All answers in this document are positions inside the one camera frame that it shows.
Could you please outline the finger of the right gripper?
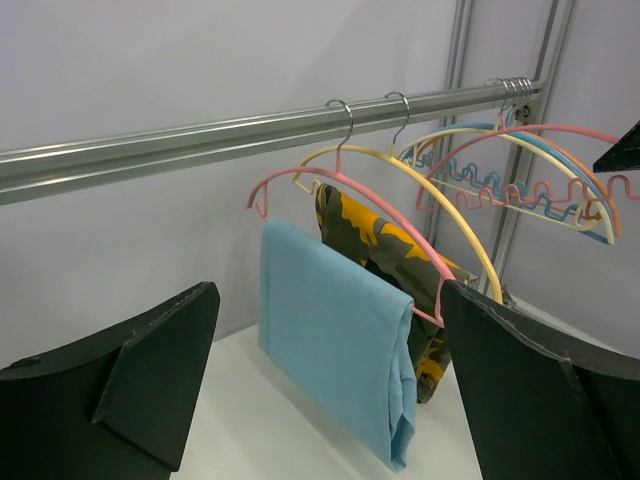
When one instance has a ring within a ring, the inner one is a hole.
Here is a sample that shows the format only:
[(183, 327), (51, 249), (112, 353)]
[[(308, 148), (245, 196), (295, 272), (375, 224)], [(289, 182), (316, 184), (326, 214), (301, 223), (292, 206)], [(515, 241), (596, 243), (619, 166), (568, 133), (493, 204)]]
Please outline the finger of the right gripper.
[(594, 173), (619, 173), (640, 169), (640, 121), (613, 144), (592, 166)]

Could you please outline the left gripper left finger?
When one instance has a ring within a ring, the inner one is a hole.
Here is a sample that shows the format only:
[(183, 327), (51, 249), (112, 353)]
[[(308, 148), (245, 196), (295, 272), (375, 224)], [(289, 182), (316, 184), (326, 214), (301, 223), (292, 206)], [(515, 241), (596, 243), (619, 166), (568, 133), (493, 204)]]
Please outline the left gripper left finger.
[(168, 479), (179, 470), (220, 307), (200, 282), (1, 371), (4, 479)]

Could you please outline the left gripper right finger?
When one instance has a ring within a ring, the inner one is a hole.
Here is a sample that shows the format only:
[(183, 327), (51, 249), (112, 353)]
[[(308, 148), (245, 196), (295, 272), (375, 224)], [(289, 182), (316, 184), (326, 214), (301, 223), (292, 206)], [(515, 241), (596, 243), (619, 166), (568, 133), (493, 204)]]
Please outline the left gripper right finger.
[(483, 478), (638, 478), (638, 359), (458, 281), (440, 303)]

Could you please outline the pink hanger with green trousers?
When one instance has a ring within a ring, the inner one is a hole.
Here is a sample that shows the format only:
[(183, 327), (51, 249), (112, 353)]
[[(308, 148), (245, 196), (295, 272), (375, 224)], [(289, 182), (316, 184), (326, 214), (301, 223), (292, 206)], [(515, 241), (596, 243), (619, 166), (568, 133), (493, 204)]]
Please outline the pink hanger with green trousers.
[(496, 129), (492, 126), (486, 128), (485, 124), (454, 124), (450, 127), (443, 128), (437, 130), (429, 135), (421, 137), (417, 139), (412, 145), (411, 148), (414, 148), (414, 157), (417, 158), (418, 154), (426, 149), (428, 146), (434, 146), (440, 138), (445, 136), (451, 136), (455, 133), (460, 133), (462, 130), (479, 130), (481, 135), (476, 137), (458, 148), (454, 149), (452, 152), (443, 157), (437, 164), (435, 164), (430, 173), (427, 175), (428, 178), (431, 178), (435, 175), (441, 168), (448, 163), (457, 153), (460, 151), (493, 137), (505, 137), (507, 140), (515, 142), (516, 140), (523, 140), (526, 147), (536, 147), (542, 150), (544, 153), (548, 153), (551, 156), (550, 161), (556, 160), (556, 154), (560, 156), (564, 156), (566, 158), (565, 163), (560, 163), (562, 167), (567, 167), (569, 172), (572, 172), (571, 167), (576, 167), (579, 172), (577, 173), (578, 178), (571, 180), (568, 186), (568, 198), (553, 198), (549, 199), (552, 202), (557, 203), (568, 203), (571, 201), (572, 197), (572, 188), (574, 184), (577, 184), (578, 181), (582, 181), (582, 190), (583, 190), (583, 198), (587, 203), (603, 203), (607, 206), (611, 213), (609, 216), (612, 220), (617, 221), (619, 217), (619, 209), (617, 208), (616, 202), (612, 199), (613, 193), (613, 182), (618, 179), (623, 182), (625, 195), (630, 200), (638, 200), (639, 196), (635, 195), (629, 183), (629, 179), (625, 175), (614, 175), (609, 179), (609, 184), (605, 187), (593, 173), (587, 170), (586, 166), (581, 163), (576, 158), (572, 157), (567, 151), (564, 151), (559, 145), (554, 144), (550, 140), (540, 137), (539, 135), (534, 135), (533, 131), (558, 131), (564, 133), (572, 133), (581, 135), (584, 137), (594, 138), (596, 140), (600, 140), (606, 143), (613, 145), (616, 143), (619, 138), (612, 136), (608, 133), (601, 132), (594, 129), (589, 129), (586, 127), (577, 127), (571, 125), (561, 125), (561, 124), (534, 124), (534, 125), (523, 125), (523, 126), (514, 126), (510, 128), (501, 128)]

